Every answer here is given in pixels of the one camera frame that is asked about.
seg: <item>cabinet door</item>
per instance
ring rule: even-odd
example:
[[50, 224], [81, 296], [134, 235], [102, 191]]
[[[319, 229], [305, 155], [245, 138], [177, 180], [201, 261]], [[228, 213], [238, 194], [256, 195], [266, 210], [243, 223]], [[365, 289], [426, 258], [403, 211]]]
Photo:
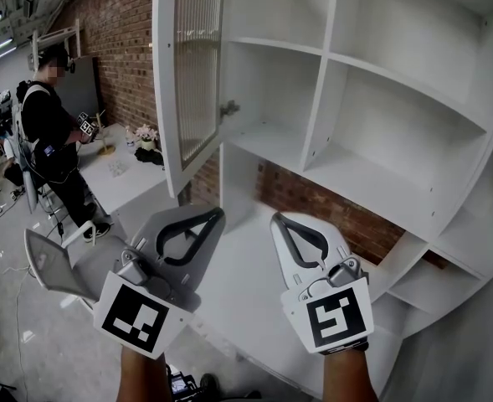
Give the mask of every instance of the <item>cabinet door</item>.
[[218, 148], [223, 0], [153, 0], [157, 119], [175, 197]]

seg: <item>chair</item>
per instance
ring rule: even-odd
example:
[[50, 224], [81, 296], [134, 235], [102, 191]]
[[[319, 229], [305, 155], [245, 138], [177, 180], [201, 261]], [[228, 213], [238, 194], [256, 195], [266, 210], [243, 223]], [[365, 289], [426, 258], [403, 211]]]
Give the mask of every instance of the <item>chair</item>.
[[97, 302], [108, 272], [117, 272], [121, 268], [118, 251], [122, 252], [128, 245], [119, 237], [108, 236], [106, 242], [100, 243], [98, 248], [93, 246], [72, 267], [66, 247], [77, 236], [75, 233], [63, 245], [58, 245], [26, 229], [24, 239], [28, 261], [39, 284], [45, 289], [80, 296], [90, 303]]

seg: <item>black pants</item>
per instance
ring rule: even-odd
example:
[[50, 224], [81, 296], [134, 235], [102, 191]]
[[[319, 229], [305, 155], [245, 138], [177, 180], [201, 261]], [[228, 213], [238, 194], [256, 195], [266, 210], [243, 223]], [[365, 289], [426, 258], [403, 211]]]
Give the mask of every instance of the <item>black pants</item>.
[[4, 178], [16, 185], [18, 188], [23, 186], [23, 173], [19, 164], [13, 164], [4, 172]]
[[64, 203], [77, 226], [81, 227], [84, 222], [90, 220], [85, 207], [85, 185], [78, 170], [74, 170], [64, 183], [49, 182], [49, 186]]

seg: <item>flower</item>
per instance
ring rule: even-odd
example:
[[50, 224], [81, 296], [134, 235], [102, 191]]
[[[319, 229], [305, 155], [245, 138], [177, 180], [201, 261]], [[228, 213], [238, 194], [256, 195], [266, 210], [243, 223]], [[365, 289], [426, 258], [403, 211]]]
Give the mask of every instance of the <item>flower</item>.
[[151, 140], [157, 140], [159, 138], [157, 130], [150, 128], [146, 124], [142, 125], [140, 128], [137, 128], [135, 134], [143, 142], [150, 142]]

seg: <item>white shelving unit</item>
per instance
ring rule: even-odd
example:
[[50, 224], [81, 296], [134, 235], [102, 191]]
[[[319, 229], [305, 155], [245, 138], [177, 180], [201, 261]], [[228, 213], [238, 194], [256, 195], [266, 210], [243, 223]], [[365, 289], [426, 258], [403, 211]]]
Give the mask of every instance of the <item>white shelving unit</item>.
[[[405, 229], [380, 265], [364, 261], [377, 329], [367, 361], [381, 391], [403, 339], [493, 276], [493, 0], [209, 1], [222, 5], [221, 25], [211, 24], [213, 35], [222, 33], [220, 93], [210, 98], [240, 108], [223, 117], [218, 135], [206, 138], [187, 166], [178, 159], [177, 119], [189, 115], [175, 107], [175, 0], [153, 2], [157, 116], [170, 193], [177, 195], [222, 144], [220, 198], [230, 251], [243, 237], [267, 234], [272, 210], [255, 200], [262, 159]], [[256, 302], [274, 293], [258, 284], [255, 296], [240, 298], [241, 285], [259, 273], [281, 282], [269, 244], [245, 247], [223, 265], [232, 273], [240, 262], [239, 281], [228, 284], [228, 296], [214, 301], [219, 310], [207, 317], [244, 353], [318, 397], [316, 375], [290, 371], [286, 355], [283, 363], [271, 360], [278, 343], [265, 350], [258, 333], [223, 319], [237, 302], [250, 320], [270, 322]], [[253, 252], [262, 257], [250, 260]], [[319, 368], [307, 356], [302, 363]]]

